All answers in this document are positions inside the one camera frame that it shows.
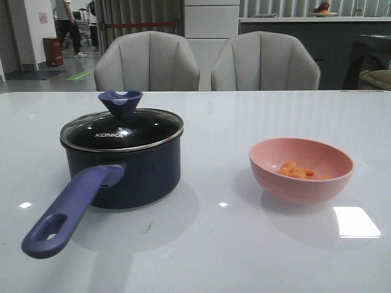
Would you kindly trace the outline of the glass lid purple knob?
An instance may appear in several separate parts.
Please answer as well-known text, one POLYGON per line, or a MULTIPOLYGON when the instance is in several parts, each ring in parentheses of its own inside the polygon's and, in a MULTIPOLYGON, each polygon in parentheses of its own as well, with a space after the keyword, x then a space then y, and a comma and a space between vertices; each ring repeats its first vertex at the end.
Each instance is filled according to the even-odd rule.
POLYGON ((117 153, 157 147, 181 136, 182 118, 167 110, 138 107, 143 95, 140 90, 100 93, 98 99, 107 110, 68 122, 60 141, 77 150, 117 153))

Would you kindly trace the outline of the orange ham slices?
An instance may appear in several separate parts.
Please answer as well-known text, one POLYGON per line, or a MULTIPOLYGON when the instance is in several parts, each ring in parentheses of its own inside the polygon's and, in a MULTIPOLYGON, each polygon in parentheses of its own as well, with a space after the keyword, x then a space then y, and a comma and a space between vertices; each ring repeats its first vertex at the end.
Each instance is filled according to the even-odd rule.
POLYGON ((328 175, 319 175, 314 170, 300 167, 294 161, 288 161, 277 172, 280 175, 296 179, 324 180, 331 179, 328 175))

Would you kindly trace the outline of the pink plastic bowl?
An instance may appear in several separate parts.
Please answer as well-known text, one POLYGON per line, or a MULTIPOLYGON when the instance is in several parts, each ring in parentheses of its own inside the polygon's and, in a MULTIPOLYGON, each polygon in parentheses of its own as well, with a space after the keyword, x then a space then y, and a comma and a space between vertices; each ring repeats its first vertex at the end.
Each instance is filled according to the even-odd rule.
POLYGON ((260 187, 282 201, 295 204, 316 204, 334 198, 347 185, 354 171, 354 162, 346 153, 309 139, 267 139, 255 143, 249 150, 249 157, 260 187), (296 179, 278 174, 288 161, 331 179, 296 179))

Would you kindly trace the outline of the left grey upholstered chair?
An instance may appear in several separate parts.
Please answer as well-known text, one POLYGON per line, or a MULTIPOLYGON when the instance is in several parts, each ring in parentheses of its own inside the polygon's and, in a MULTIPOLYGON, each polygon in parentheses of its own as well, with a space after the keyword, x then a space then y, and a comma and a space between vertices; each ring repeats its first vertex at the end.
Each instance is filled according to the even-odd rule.
POLYGON ((200 70, 188 41, 179 35, 145 31, 116 38, 98 61, 98 91, 198 91, 200 70))

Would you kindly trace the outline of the grey upholstered chair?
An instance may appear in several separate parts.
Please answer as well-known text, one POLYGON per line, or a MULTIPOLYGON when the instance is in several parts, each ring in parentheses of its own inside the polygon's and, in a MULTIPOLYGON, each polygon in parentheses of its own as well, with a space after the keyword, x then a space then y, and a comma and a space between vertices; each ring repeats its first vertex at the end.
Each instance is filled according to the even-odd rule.
POLYGON ((198 91, 200 70, 188 41, 179 35, 145 31, 116 38, 98 61, 98 91, 198 91))
POLYGON ((296 37, 256 31, 228 38, 211 70, 212 91, 318 90, 321 71, 296 37))

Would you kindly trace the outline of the right grey upholstered chair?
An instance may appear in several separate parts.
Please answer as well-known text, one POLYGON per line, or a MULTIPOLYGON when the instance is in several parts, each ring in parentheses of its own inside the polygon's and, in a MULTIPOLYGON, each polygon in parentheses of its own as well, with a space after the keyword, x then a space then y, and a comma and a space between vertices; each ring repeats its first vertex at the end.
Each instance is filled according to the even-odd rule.
POLYGON ((212 91, 318 90, 321 71, 296 37, 256 31, 228 38, 211 70, 212 91))

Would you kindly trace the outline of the white cabinet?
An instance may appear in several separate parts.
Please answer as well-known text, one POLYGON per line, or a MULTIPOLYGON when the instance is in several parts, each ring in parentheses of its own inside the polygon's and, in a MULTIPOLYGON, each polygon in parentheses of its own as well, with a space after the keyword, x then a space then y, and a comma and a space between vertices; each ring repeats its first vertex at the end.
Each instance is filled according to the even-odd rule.
POLYGON ((225 39, 238 34, 239 1, 184 2, 184 29, 200 70, 200 91, 211 90, 211 69, 225 39))

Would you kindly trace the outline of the red barrier belt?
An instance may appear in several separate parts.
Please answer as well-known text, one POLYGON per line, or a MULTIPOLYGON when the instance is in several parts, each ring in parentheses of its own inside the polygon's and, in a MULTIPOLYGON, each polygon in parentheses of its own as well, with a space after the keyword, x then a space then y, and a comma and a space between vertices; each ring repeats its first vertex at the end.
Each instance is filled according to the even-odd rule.
POLYGON ((148 28, 148 27, 175 27, 176 21, 163 21, 156 23, 126 23, 126 24, 105 24, 105 28, 127 29, 127 28, 148 28))

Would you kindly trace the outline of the dark grey counter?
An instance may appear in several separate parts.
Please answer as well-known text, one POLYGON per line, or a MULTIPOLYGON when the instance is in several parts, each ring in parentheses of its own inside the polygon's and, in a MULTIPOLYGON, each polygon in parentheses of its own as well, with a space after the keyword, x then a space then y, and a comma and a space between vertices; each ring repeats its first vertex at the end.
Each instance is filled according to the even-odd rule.
POLYGON ((292 35, 321 70, 321 90, 344 89, 353 42, 358 35, 390 35, 389 17, 240 18, 241 34, 265 31, 292 35))

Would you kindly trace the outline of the red trash bin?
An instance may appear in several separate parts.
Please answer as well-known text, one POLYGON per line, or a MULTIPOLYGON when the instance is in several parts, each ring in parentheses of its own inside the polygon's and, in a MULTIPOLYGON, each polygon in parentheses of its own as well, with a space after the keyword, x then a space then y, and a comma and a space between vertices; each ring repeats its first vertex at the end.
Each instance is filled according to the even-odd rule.
POLYGON ((58 67, 64 64, 60 38, 44 37, 42 39, 45 51, 46 64, 49 67, 58 67))

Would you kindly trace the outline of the walking person in background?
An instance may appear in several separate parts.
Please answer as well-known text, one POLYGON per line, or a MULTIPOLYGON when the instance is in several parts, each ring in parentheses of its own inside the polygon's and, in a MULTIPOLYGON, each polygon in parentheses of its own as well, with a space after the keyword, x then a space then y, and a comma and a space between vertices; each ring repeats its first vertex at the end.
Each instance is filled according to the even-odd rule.
POLYGON ((57 15, 60 42, 63 43, 65 36, 70 34, 70 37, 73 41, 74 58, 87 58, 87 54, 84 54, 81 51, 80 34, 78 25, 71 11, 71 1, 56 0, 53 12, 57 15))

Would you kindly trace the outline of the fruit plate on counter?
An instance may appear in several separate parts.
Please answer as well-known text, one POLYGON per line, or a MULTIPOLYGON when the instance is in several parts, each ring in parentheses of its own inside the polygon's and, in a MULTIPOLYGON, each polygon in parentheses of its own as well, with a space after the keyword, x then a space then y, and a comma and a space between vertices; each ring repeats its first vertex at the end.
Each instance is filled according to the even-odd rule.
POLYGON ((309 16, 313 17, 332 17, 337 16, 337 12, 330 11, 330 2, 323 1, 317 7, 315 7, 310 13, 309 16))

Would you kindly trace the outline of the olive cushion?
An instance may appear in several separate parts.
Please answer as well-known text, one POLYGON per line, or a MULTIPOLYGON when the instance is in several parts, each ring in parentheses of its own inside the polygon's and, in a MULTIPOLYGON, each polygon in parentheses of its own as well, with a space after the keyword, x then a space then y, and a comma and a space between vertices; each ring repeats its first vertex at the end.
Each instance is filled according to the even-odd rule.
POLYGON ((390 90, 390 69, 368 71, 364 70, 359 75, 360 84, 374 89, 390 90))

